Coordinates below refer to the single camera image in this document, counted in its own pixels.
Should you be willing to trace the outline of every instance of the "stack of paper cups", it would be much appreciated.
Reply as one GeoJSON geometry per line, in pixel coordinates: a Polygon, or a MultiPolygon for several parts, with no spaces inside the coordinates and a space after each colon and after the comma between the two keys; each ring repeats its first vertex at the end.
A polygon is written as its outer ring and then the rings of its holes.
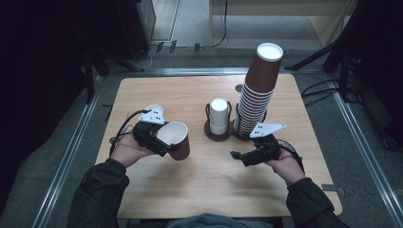
{"type": "Polygon", "coordinates": [[[234,129],[240,136],[248,136],[255,125],[262,122],[276,86],[282,55],[278,45],[258,46],[243,83],[234,121],[234,129]]]}

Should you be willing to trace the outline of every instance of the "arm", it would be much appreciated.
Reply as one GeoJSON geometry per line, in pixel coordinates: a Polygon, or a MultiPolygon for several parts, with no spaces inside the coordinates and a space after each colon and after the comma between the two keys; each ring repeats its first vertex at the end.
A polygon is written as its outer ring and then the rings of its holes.
{"type": "Polygon", "coordinates": [[[124,135],[109,159],[91,167],[76,189],[68,214],[67,227],[115,227],[116,216],[129,179],[126,168],[152,155],[124,135]]]}
{"type": "Polygon", "coordinates": [[[287,207],[296,227],[349,227],[333,212],[334,206],[304,172],[290,152],[281,149],[278,161],[268,161],[288,186],[287,207]]]}

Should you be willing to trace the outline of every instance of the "dark jacket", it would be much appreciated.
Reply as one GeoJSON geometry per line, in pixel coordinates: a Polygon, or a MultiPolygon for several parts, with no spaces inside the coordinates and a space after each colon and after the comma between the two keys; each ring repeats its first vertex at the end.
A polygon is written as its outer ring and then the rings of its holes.
{"type": "MultiPolygon", "coordinates": [[[[125,171],[112,159],[91,167],[74,193],[67,227],[115,227],[129,183],[125,171]]],[[[300,180],[288,190],[287,207],[296,227],[349,227],[333,213],[334,206],[311,179],[300,180]]]]}

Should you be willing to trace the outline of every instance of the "human hand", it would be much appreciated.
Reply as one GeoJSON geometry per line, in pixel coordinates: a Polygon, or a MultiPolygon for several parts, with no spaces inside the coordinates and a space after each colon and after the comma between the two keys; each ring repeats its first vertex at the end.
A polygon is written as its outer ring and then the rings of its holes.
{"type": "Polygon", "coordinates": [[[139,159],[149,155],[155,154],[148,149],[139,146],[139,144],[134,140],[132,134],[125,134],[116,145],[110,158],[120,162],[127,168],[139,159]]]}
{"type": "Polygon", "coordinates": [[[273,170],[285,180],[287,186],[306,178],[298,162],[293,158],[290,152],[281,148],[278,161],[271,160],[265,162],[270,165],[273,170]]]}

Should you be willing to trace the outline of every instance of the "brown paper cup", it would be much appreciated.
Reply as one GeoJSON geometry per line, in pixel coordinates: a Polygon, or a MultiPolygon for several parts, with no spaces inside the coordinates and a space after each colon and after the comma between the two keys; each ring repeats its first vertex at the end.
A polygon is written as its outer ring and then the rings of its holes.
{"type": "Polygon", "coordinates": [[[187,126],[184,123],[167,123],[157,132],[157,138],[168,145],[172,145],[173,150],[169,151],[172,159],[181,161],[189,156],[189,136],[187,126]]]}
{"type": "Polygon", "coordinates": [[[258,93],[272,91],[276,86],[282,55],[282,48],[278,45],[259,45],[245,77],[247,86],[258,93]]]}

